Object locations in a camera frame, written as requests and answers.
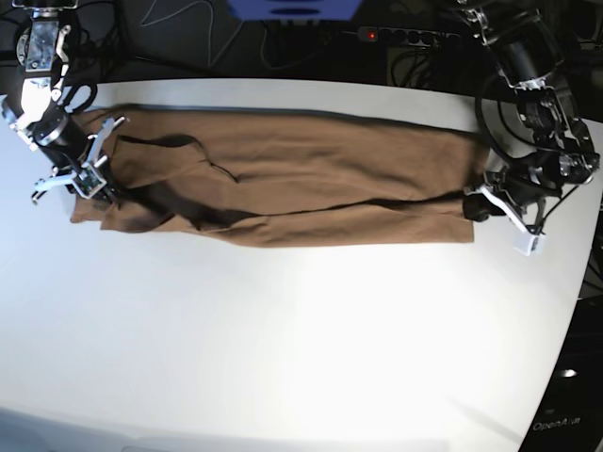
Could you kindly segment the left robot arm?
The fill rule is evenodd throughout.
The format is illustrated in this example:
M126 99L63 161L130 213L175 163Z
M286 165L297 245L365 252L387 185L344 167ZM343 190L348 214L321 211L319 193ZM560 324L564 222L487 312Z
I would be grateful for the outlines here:
M482 184L467 192L464 216L476 222L498 216L521 222L536 206L536 219L528 227L536 232L548 216L546 200L563 201L565 186L588 184L600 168L600 155L562 73L562 51L529 1L449 1L447 8L470 26L496 69L477 91L474 111L502 167L485 172ZM532 151L525 156L510 155L485 119L483 98L498 80L514 93L518 119L532 133Z

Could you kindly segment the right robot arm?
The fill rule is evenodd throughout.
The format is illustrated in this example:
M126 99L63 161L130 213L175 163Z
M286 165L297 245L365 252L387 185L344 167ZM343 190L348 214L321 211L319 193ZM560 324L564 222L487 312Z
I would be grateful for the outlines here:
M2 118L32 152L52 164L51 175L35 184L33 203L56 187L85 200L115 202L119 188L111 174L105 142L125 121L108 118L88 133L68 112L78 86L64 91L71 68L72 20L76 1L14 1L29 22L16 44L20 79L1 104Z

